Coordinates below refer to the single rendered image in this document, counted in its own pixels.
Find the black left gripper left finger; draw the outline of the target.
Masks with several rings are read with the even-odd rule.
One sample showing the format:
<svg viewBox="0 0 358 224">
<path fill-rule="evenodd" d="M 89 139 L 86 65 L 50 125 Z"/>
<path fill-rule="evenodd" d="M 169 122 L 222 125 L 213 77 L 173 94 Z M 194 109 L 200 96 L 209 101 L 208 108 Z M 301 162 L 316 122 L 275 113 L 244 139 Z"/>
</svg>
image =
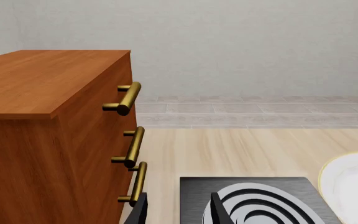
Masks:
<svg viewBox="0 0 358 224">
<path fill-rule="evenodd" d="M 124 224 L 145 224 L 147 218 L 148 201 L 147 194 L 141 193 L 134 208 L 125 220 Z"/>
</svg>

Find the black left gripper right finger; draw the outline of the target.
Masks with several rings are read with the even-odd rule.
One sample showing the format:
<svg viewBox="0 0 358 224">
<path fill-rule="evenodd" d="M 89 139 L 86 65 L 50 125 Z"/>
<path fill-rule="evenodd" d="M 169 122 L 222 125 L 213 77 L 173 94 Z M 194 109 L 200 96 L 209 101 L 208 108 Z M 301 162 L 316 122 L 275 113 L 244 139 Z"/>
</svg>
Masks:
<svg viewBox="0 0 358 224">
<path fill-rule="evenodd" d="M 210 210 L 213 224 L 234 224 L 217 192 L 211 194 Z"/>
</svg>

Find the flat black stove plate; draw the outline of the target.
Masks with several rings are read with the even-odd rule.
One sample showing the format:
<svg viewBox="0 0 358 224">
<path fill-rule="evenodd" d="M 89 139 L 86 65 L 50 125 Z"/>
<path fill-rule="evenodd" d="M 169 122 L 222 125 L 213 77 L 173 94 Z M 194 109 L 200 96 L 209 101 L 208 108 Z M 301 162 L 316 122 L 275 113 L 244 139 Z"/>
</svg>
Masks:
<svg viewBox="0 0 358 224">
<path fill-rule="evenodd" d="M 213 192 L 234 224 L 342 224 L 305 177 L 181 177 L 180 223 L 213 224 Z"/>
</svg>

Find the white plate with yellow rim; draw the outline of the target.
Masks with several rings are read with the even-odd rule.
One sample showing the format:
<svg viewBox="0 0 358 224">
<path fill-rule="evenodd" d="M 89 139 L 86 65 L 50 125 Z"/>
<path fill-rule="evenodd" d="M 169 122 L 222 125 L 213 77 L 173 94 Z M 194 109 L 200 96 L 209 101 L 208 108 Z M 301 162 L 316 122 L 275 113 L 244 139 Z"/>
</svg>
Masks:
<svg viewBox="0 0 358 224">
<path fill-rule="evenodd" d="M 318 190 L 343 224 L 358 224 L 358 152 L 327 162 L 319 172 Z"/>
</svg>

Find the wooden cabinet with drawers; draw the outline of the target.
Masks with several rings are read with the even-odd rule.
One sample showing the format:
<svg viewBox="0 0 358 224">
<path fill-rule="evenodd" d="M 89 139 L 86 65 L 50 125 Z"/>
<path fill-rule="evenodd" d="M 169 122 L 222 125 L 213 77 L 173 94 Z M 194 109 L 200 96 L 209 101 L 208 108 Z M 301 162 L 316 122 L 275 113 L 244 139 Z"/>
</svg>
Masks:
<svg viewBox="0 0 358 224">
<path fill-rule="evenodd" d="M 0 55 L 0 224 L 119 224 L 134 111 L 104 111 L 131 85 L 129 50 Z"/>
</svg>

